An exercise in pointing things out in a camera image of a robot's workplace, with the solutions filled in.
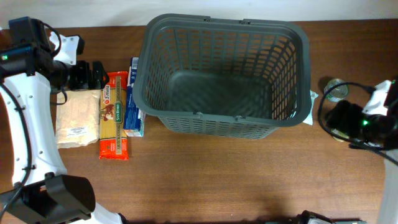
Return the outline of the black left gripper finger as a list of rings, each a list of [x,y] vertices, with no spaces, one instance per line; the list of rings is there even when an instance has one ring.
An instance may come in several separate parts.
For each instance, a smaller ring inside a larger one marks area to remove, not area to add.
[[[91,81],[90,64],[84,60],[76,62],[70,69],[70,89],[88,90]]]
[[[100,61],[94,61],[91,88],[95,90],[103,89],[108,82],[109,76],[106,73],[103,64]]]

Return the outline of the beige grain bag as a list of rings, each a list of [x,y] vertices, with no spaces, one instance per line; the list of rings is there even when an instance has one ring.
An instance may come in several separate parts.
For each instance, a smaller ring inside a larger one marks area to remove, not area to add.
[[[87,146],[100,138],[100,91],[57,95],[55,139],[59,148]]]

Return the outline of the blue cardboard box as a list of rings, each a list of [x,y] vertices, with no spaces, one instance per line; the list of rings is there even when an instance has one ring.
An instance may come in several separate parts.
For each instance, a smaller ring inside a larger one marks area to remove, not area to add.
[[[133,100],[133,86],[137,77],[137,66],[139,58],[133,57],[129,67],[129,74],[127,78],[127,98],[126,111],[124,114],[124,132],[128,137],[143,137],[144,136],[144,120],[146,114],[141,111]]]

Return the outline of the orange spaghetti packet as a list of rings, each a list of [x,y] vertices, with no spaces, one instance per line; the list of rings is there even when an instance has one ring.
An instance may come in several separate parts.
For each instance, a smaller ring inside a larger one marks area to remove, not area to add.
[[[129,159],[124,132],[128,73],[109,72],[108,77],[100,98],[99,158],[125,161]]]

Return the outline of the grey plastic shopping basket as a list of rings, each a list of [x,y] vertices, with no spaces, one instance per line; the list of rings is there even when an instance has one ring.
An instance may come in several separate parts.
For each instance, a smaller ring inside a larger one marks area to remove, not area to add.
[[[310,81],[291,22],[163,14],[144,32],[133,99],[174,132],[262,139],[308,116]]]

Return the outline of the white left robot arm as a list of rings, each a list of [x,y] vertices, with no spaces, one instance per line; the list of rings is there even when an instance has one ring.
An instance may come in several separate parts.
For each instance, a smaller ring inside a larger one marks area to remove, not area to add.
[[[68,175],[60,157],[50,97],[100,90],[109,76],[99,61],[77,60],[85,43],[41,20],[9,21],[12,44],[1,51],[1,96],[14,154],[13,188],[1,194],[2,213],[25,223],[125,223],[102,207],[90,181]]]

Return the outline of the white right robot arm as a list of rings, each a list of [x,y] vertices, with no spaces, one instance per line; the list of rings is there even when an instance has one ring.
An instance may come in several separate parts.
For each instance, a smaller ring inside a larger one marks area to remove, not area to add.
[[[327,95],[340,86],[353,85],[370,94],[365,107],[341,100],[321,115]],[[318,108],[318,122],[330,136],[352,149],[381,156],[385,164],[384,193],[378,223],[397,223],[397,79],[376,86],[342,82],[328,89]]]

